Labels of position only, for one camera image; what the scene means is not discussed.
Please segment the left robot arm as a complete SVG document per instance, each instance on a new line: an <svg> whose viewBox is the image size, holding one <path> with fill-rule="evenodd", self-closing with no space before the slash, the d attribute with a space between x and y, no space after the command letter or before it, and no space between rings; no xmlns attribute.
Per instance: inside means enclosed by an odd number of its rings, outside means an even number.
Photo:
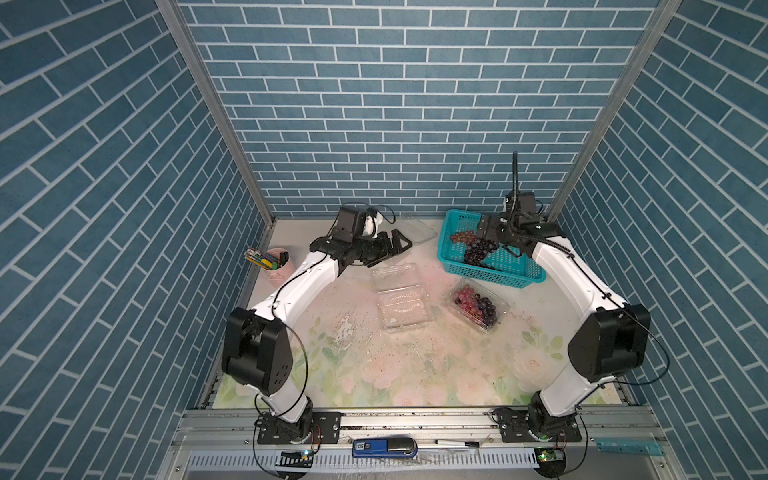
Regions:
<svg viewBox="0 0 768 480"><path fill-rule="evenodd" d="M300 426L311 416L306 388L290 379L290 339L298 337L294 324L301 314L348 267L373 267L413 246L399 230L382 230L386 220L374 207L342 206L328 233L310 243L308 255L279 288L255 306L231 312L221 369L254 389L275 420Z"/></svg>

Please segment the dark purple grape bunch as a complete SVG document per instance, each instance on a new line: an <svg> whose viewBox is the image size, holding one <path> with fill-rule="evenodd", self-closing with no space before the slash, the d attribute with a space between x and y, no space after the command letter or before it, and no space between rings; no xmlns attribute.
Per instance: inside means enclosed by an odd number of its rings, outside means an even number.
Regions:
<svg viewBox="0 0 768 480"><path fill-rule="evenodd" d="M481 296L479 294L476 294L475 299L476 299L476 310L477 310L476 317L480 321L480 324L484 328L487 328L487 329L492 328L498 322L496 306L493 304L491 299L487 296Z"/></svg>

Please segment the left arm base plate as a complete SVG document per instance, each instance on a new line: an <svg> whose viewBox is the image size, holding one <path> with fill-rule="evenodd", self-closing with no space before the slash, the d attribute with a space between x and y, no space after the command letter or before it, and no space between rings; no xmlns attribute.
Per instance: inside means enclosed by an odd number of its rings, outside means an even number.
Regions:
<svg viewBox="0 0 768 480"><path fill-rule="evenodd" d="M341 419L339 411L313 411L304 413L297 423L290 423L265 413L256 422L256 442L259 445L305 444L315 436L315 443L337 444Z"/></svg>

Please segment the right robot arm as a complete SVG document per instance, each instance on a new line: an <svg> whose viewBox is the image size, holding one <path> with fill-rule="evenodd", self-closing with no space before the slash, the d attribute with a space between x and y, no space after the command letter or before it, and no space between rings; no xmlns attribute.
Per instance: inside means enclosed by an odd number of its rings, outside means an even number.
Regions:
<svg viewBox="0 0 768 480"><path fill-rule="evenodd" d="M651 336L650 313L626 303L599 279L562 229L543 219L532 192L508 193L504 211L483 215L477 235L529 257L578 310L580 323L568 343L567 364L532 398L532 423L544 426L571 419L601 385L642 365Z"/></svg>

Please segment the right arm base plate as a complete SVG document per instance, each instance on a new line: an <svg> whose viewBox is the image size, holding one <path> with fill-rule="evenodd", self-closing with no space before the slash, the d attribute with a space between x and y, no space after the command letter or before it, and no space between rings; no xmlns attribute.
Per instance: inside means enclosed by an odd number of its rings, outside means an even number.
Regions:
<svg viewBox="0 0 768 480"><path fill-rule="evenodd" d="M529 405L527 408L497 407L490 412L503 443L577 443L582 440L574 415L552 417Z"/></svg>

